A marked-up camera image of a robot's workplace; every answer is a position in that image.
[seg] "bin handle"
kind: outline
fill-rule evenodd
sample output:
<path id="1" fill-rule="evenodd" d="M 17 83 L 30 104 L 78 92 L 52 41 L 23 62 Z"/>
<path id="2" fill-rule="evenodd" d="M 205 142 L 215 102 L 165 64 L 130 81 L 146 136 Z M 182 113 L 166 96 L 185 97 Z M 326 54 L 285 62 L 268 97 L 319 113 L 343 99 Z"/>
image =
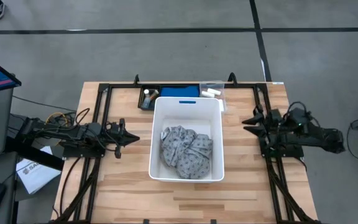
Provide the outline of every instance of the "bin handle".
<path id="1" fill-rule="evenodd" d="M 186 101 L 186 100 L 180 100 L 179 103 L 183 103 L 183 104 L 196 104 L 195 101 Z"/>

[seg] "gray patterned cloth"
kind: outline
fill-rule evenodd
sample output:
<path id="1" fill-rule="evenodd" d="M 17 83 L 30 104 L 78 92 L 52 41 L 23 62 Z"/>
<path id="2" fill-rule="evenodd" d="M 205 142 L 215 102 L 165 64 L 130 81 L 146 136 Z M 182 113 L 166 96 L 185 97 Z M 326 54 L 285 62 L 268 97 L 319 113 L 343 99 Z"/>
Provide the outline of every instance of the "gray patterned cloth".
<path id="1" fill-rule="evenodd" d="M 182 126 L 161 133 L 161 160 L 183 179 L 200 179 L 209 173 L 213 141 L 206 134 Z"/>

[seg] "white plastic bin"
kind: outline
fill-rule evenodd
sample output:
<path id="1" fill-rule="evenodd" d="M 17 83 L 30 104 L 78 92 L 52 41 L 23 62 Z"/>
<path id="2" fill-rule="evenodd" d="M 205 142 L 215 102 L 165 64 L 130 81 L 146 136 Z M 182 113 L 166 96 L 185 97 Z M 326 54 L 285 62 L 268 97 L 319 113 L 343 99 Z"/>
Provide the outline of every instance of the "white plastic bin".
<path id="1" fill-rule="evenodd" d="M 160 159 L 161 132 L 167 127 L 183 126 L 213 140 L 211 168 L 202 179 L 181 179 L 176 170 Z M 158 97 L 155 102 L 149 175 L 167 182 L 211 183 L 223 180 L 223 136 L 219 101 L 213 98 Z"/>

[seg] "wooden table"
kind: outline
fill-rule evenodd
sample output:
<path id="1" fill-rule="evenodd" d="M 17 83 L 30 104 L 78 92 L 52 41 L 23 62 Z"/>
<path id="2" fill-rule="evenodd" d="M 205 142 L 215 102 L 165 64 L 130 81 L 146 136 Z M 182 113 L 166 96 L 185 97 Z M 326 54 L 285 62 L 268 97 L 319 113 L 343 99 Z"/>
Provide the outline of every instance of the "wooden table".
<path id="1" fill-rule="evenodd" d="M 83 123 L 92 120 L 98 85 L 98 82 L 84 83 L 78 111 L 85 108 L 91 111 Z M 272 108 L 284 114 L 288 108 L 284 85 L 267 83 L 267 86 Z M 241 124 L 253 116 L 252 90 L 225 89 L 228 107 L 223 115 L 225 176 L 222 182 L 214 184 L 159 182 L 149 177 L 153 112 L 137 108 L 139 92 L 139 88 L 113 89 L 108 121 L 125 118 L 126 129 L 139 136 L 140 141 L 123 148 L 121 159 L 108 152 L 101 160 L 92 223 L 142 223 L 145 218 L 151 223 L 209 223 L 210 219 L 217 219 L 218 223 L 275 223 L 265 160 L 260 155 L 257 138 Z M 99 112 L 99 122 L 102 113 L 103 108 Z M 74 160 L 65 162 L 56 209 L 63 182 Z M 68 179 L 63 210 L 77 194 L 83 160 L 77 163 Z M 294 158 L 283 158 L 283 163 L 291 194 L 306 214 L 317 219 L 305 168 Z M 281 193 L 279 196 L 283 218 L 286 218 Z M 86 195 L 81 218 L 85 218 L 87 203 Z"/>

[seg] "black cable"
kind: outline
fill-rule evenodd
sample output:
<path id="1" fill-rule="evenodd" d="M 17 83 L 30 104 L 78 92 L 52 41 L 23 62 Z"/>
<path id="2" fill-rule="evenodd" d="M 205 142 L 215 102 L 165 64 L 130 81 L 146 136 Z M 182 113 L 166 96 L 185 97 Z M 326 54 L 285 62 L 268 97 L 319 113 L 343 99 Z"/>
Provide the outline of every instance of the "black cable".
<path id="1" fill-rule="evenodd" d="M 96 137 L 96 140 L 98 140 L 99 145 L 100 145 L 103 149 L 105 149 L 105 150 L 107 150 L 107 151 L 115 152 L 114 149 L 108 149 L 108 148 L 106 148 L 106 147 L 102 144 L 102 142 L 100 141 L 98 135 L 97 135 L 92 129 L 88 128 L 88 131 L 90 131 L 90 132 Z"/>
<path id="2" fill-rule="evenodd" d="M 80 123 L 81 123 L 81 121 L 85 118 L 85 116 L 90 112 L 90 110 L 91 110 L 91 108 L 87 108 L 87 109 L 84 109 L 84 110 L 82 110 L 81 112 L 79 112 L 78 114 L 77 114 L 77 116 L 75 116 L 75 123 L 77 124 L 77 125 L 80 125 Z M 77 119 L 78 119 L 78 117 L 80 116 L 80 114 L 82 114 L 82 113 L 84 113 L 85 112 L 85 114 L 82 116 L 82 118 L 80 119 L 80 121 L 77 121 Z"/>
<path id="3" fill-rule="evenodd" d="M 15 130 L 15 131 L 20 131 L 19 129 L 12 128 L 12 127 L 9 127 L 9 126 L 8 126 L 7 128 L 13 129 L 13 130 Z"/>
<path id="4" fill-rule="evenodd" d="M 29 103 L 35 103 L 36 105 L 49 106 L 49 107 L 52 107 L 52 108 L 57 108 L 57 109 L 62 109 L 62 110 L 67 110 L 67 111 L 76 112 L 75 110 L 71 110 L 71 109 L 68 109 L 68 108 L 62 108 L 62 107 L 60 107 L 60 106 L 52 106 L 52 105 L 47 105 L 47 104 L 44 104 L 44 103 L 38 103 L 38 102 L 31 101 L 31 100 L 23 99 L 23 98 L 20 98 L 20 97 L 17 97 L 17 96 L 13 96 L 13 97 L 16 98 L 16 99 L 19 99 L 19 100 L 23 100 L 23 101 L 29 102 Z"/>
<path id="5" fill-rule="evenodd" d="M 73 165 L 71 165 L 70 169 L 68 170 L 68 173 L 67 173 L 67 176 L 66 176 L 66 179 L 63 183 L 63 187 L 62 187 L 62 192 L 60 194 L 60 214 L 63 214 L 63 194 L 65 193 L 65 189 L 66 189 L 66 184 L 67 184 L 67 180 L 68 180 L 68 177 L 70 176 L 75 164 L 77 164 L 77 162 L 80 160 L 81 158 L 77 158 Z"/>
<path id="6" fill-rule="evenodd" d="M 290 110 L 291 110 L 292 106 L 295 105 L 295 104 L 300 104 L 300 105 L 302 105 L 302 107 L 303 107 L 303 109 L 304 109 L 304 111 L 305 111 L 305 116 L 308 115 L 308 110 L 306 109 L 305 104 L 302 103 L 302 102 L 300 102 L 300 101 L 295 101 L 295 102 L 293 102 L 293 103 L 290 104 L 290 106 L 289 106 L 288 109 L 287 109 L 287 112 L 283 115 L 284 121 L 287 119 L 287 116 L 290 114 Z"/>
<path id="7" fill-rule="evenodd" d="M 358 121 L 358 119 L 352 121 L 352 122 L 349 124 L 349 128 L 347 129 L 347 133 L 346 133 L 346 144 L 347 144 L 347 150 L 349 150 L 349 152 L 351 153 L 351 155 L 352 155 L 353 157 L 355 157 L 356 159 L 358 159 L 358 157 L 353 154 L 353 152 L 351 151 L 351 148 L 350 148 L 350 146 L 349 146 L 349 133 L 350 133 L 350 130 L 351 130 L 351 128 L 352 128 L 352 124 L 355 123 L 356 121 Z"/>
<path id="8" fill-rule="evenodd" d="M 314 118 L 314 117 L 311 116 L 311 120 L 312 120 L 312 121 L 315 121 L 316 124 L 317 124 L 317 126 L 318 126 L 319 128 L 321 128 L 320 122 L 318 122 L 318 120 L 317 120 L 316 118 Z"/>
<path id="9" fill-rule="evenodd" d="M 41 142 L 38 142 L 36 139 L 34 139 L 34 141 L 35 141 L 35 143 L 37 143 L 38 145 L 45 147 L 44 144 L 42 144 Z"/>
<path id="10" fill-rule="evenodd" d="M 17 133 L 16 132 L 14 132 L 14 131 L 12 131 L 12 130 L 10 130 L 10 129 L 7 129 L 8 131 L 10 131 L 12 134 L 14 134 L 14 135 L 16 135 Z"/>
<path id="11" fill-rule="evenodd" d="M 104 132 L 106 133 L 106 136 L 109 137 L 109 139 L 111 139 L 112 141 L 114 141 L 114 143 L 116 143 L 116 144 L 118 145 L 118 142 L 117 142 L 113 137 L 111 137 L 111 136 L 109 135 L 109 133 L 107 133 L 106 130 L 104 130 Z"/>
<path id="12" fill-rule="evenodd" d="M 308 171 L 308 167 L 306 166 L 305 162 L 303 162 L 300 158 L 295 157 L 295 159 L 297 159 L 299 162 L 301 162 L 303 164 L 303 166 L 305 167 L 306 172 Z"/>
<path id="13" fill-rule="evenodd" d="M 19 172 L 20 170 L 22 170 L 22 169 L 28 167 L 29 165 L 31 165 L 31 164 L 33 164 L 33 163 L 35 163 L 35 162 L 31 162 L 31 163 L 27 164 L 26 166 L 24 166 L 24 167 L 22 167 L 22 168 L 20 168 L 20 169 L 18 169 L 18 170 L 15 169 L 15 172 L 13 172 L 11 175 L 9 175 L 8 177 L 6 177 L 6 179 L 2 182 L 2 184 L 5 183 L 5 181 L 6 181 L 7 179 L 9 179 L 10 177 L 12 177 L 12 175 L 14 175 L 16 172 Z"/>
<path id="14" fill-rule="evenodd" d="M 14 115 L 14 114 L 11 114 L 11 116 L 13 116 L 13 117 L 15 117 L 15 118 L 19 118 L 19 119 L 21 119 L 23 122 L 25 122 L 24 119 L 21 118 L 21 117 L 19 117 L 19 116 L 16 116 L 16 115 Z"/>
<path id="15" fill-rule="evenodd" d="M 57 210 L 55 209 L 55 206 L 54 206 L 54 205 L 52 205 L 52 209 L 53 209 L 53 211 L 56 213 L 56 217 L 58 218 L 58 217 L 59 217 L 59 213 L 58 213 Z"/>
<path id="16" fill-rule="evenodd" d="M 65 114 L 64 114 L 65 117 L 70 120 L 70 126 L 73 126 L 73 125 L 74 125 L 74 118 L 72 117 L 72 114 L 76 114 L 76 112 L 69 112 L 69 113 L 65 113 Z M 64 118 L 64 117 L 63 117 L 63 115 L 61 114 L 61 115 L 55 117 L 55 121 L 56 121 L 56 122 L 65 121 L 63 118 Z"/>

